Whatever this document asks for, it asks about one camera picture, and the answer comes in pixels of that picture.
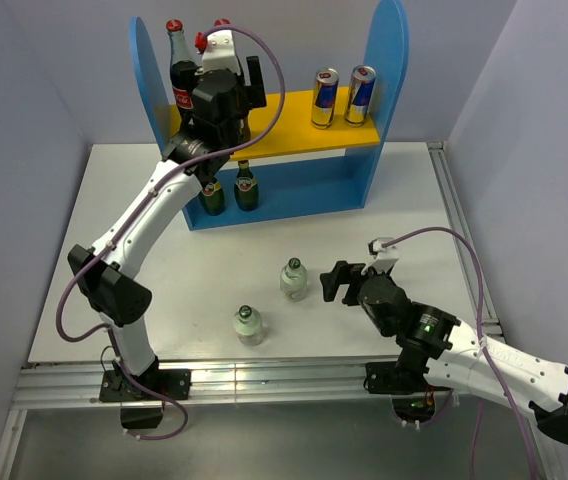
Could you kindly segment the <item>clear water bottle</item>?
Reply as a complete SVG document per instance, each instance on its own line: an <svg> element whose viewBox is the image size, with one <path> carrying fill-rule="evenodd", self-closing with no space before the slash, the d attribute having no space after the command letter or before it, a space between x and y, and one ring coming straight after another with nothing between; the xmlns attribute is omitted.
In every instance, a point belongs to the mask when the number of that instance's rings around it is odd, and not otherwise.
<svg viewBox="0 0 568 480"><path fill-rule="evenodd" d="M290 301L300 301L306 295L308 274L297 257L290 258L280 272L280 291Z"/></svg>
<svg viewBox="0 0 568 480"><path fill-rule="evenodd" d="M234 315L233 325L239 341L247 346L259 345L265 336L264 324L260 312L242 305Z"/></svg>

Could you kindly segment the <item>tall cola bottle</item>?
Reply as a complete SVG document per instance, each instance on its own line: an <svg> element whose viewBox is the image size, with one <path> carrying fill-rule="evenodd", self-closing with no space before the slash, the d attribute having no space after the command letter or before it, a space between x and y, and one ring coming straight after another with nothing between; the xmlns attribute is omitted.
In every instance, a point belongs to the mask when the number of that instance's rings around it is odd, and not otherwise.
<svg viewBox="0 0 568 480"><path fill-rule="evenodd" d="M214 26L227 25L227 24L230 24L230 23L231 23L230 20L227 19L227 18L218 18L218 19L215 20ZM239 66L239 68L240 68L240 80L241 80L240 83L242 83L242 87L244 87L244 72L243 72L241 65ZM251 138L250 127L249 127L249 124L248 124L248 110L245 113L246 113L246 115L244 115L239 120L239 126L241 127L240 128L241 139L239 141L240 144L249 141L250 138Z"/></svg>

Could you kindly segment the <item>cola bottle front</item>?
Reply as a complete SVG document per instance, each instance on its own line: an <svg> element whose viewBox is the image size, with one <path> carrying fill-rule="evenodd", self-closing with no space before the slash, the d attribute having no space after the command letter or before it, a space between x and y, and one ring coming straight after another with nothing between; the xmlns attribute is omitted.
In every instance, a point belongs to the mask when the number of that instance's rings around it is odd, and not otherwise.
<svg viewBox="0 0 568 480"><path fill-rule="evenodd" d="M193 131L193 101L191 93L195 86L195 73L198 65L189 51L183 23L179 19L166 22L170 41L169 75L177 109L180 114L180 130Z"/></svg>

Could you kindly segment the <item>silver energy can front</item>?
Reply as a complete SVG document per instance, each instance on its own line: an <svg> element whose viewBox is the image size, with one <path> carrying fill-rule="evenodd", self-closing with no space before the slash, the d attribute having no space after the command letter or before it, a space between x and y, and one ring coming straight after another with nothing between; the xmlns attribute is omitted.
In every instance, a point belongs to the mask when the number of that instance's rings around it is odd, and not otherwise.
<svg viewBox="0 0 568 480"><path fill-rule="evenodd" d="M325 129L331 126L337 92L339 74L330 67L319 69L314 77L311 122L316 128Z"/></svg>

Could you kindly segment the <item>silver energy can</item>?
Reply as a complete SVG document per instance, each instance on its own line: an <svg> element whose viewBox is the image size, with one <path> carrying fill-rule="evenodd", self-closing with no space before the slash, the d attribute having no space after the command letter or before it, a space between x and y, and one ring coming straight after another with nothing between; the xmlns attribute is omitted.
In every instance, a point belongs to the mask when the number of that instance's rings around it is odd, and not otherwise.
<svg viewBox="0 0 568 480"><path fill-rule="evenodd" d="M368 65L353 68L348 88L344 120L351 126L365 123L376 80L375 70Z"/></svg>
<svg viewBox="0 0 568 480"><path fill-rule="evenodd" d="M339 74L330 67L319 69L314 77L311 122L316 128L325 129L331 126L337 92Z"/></svg>

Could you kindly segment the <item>clear water bottle front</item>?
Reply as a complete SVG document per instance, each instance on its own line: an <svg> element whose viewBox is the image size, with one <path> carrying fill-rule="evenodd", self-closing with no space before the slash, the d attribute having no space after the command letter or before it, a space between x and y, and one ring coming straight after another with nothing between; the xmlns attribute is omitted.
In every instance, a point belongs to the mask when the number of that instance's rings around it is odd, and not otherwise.
<svg viewBox="0 0 568 480"><path fill-rule="evenodd" d="M234 315L233 325L239 341L247 346L259 345L265 336L264 324L260 312L242 305Z"/></svg>

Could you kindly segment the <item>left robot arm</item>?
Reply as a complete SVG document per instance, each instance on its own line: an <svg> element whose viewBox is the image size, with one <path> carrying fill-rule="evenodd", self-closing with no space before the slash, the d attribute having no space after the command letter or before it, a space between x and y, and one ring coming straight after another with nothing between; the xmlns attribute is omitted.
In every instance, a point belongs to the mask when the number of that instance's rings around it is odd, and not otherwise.
<svg viewBox="0 0 568 480"><path fill-rule="evenodd" d="M73 283L103 318L120 360L123 388L147 399L159 386L158 358L144 320L151 291L135 277L173 218L251 139L248 114L266 105L260 60L249 56L237 69L204 70L192 60L170 68L176 98L190 107L178 111L183 125L135 201L90 248L74 246L68 261Z"/></svg>

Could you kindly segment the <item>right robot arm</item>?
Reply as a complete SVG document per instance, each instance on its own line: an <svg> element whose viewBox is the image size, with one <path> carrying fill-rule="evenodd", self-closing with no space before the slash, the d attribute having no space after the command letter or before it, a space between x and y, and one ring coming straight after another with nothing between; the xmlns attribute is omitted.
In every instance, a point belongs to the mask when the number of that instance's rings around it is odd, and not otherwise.
<svg viewBox="0 0 568 480"><path fill-rule="evenodd" d="M393 361L366 364L371 394L410 395L428 387L457 390L516 406L546 436L568 445L568 364L534 357L477 331L456 316L410 300L387 273L339 261L320 276L323 299L346 286L346 306L363 309L378 332L395 340Z"/></svg>

